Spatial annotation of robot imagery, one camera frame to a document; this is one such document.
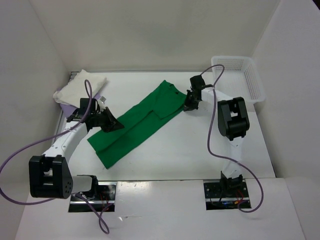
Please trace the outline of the green t shirt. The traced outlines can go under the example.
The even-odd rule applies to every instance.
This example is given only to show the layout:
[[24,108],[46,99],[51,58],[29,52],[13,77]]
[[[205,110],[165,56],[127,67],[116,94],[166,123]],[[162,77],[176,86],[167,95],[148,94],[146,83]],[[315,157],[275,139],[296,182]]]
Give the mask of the green t shirt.
[[186,97],[174,84],[163,80],[142,101],[118,117],[124,128],[109,133],[100,130],[87,141],[109,169],[182,112]]

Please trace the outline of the purple t shirt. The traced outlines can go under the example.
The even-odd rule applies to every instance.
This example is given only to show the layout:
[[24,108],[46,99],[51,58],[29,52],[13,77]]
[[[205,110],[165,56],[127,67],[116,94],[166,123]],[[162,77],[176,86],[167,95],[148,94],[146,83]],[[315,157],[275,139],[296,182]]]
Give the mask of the purple t shirt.
[[[97,93],[94,96],[94,99],[98,100],[98,99],[100,99],[100,97],[101,97],[101,95],[99,93]],[[73,105],[67,105],[67,104],[63,104],[63,103],[59,103],[59,105],[60,105],[62,112],[66,118],[68,118],[70,115],[72,115],[72,113],[77,109]]]

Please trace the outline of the white t shirt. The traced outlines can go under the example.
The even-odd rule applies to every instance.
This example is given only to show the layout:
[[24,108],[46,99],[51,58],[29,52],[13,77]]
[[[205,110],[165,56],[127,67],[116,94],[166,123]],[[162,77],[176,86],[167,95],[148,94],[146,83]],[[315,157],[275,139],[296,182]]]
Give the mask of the white t shirt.
[[61,90],[57,90],[53,94],[56,103],[70,105],[79,108],[80,99],[88,98],[85,80],[88,80],[92,88],[92,96],[94,97],[100,89],[107,83],[107,78],[99,73],[89,73],[82,69],[76,74]]

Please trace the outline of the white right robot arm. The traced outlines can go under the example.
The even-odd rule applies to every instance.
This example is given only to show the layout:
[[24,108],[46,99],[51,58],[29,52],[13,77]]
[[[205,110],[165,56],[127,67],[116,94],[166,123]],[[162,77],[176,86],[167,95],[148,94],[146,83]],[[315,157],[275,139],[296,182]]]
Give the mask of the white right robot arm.
[[212,84],[205,84],[201,75],[196,75],[190,78],[183,110],[196,110],[200,102],[213,105],[219,133],[228,139],[230,156],[225,158],[228,162],[220,172],[219,191],[230,197],[243,187],[242,148],[250,128],[246,102],[243,97],[232,97],[216,90]]

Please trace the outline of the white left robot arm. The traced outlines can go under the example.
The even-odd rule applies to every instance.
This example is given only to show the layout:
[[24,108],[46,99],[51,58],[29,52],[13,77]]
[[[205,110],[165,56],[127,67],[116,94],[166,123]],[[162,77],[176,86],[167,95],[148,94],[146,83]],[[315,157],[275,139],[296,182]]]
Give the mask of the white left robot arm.
[[103,133],[121,130],[120,123],[104,105],[104,98],[80,99],[80,107],[67,119],[64,129],[51,147],[28,163],[30,194],[34,198],[67,199],[82,192],[89,200],[96,199],[100,187],[93,175],[72,176],[68,163],[79,143],[93,128]]

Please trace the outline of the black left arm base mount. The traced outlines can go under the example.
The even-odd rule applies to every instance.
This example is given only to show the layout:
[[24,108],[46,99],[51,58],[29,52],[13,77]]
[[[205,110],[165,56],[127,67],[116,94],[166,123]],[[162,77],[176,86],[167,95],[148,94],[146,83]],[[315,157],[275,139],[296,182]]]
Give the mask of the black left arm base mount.
[[[87,191],[81,192],[82,196],[98,212],[114,212],[117,192],[117,182],[99,181],[94,193]],[[70,197],[69,213],[89,213],[92,209],[81,198],[72,195]]]

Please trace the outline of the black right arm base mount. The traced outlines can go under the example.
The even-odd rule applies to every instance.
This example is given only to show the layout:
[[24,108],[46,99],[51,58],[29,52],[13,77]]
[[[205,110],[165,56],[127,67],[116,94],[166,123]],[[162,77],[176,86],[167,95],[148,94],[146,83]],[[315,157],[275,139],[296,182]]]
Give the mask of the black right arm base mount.
[[205,206],[207,211],[237,209],[250,209],[250,197],[245,181],[239,189],[223,191],[218,180],[203,182]]

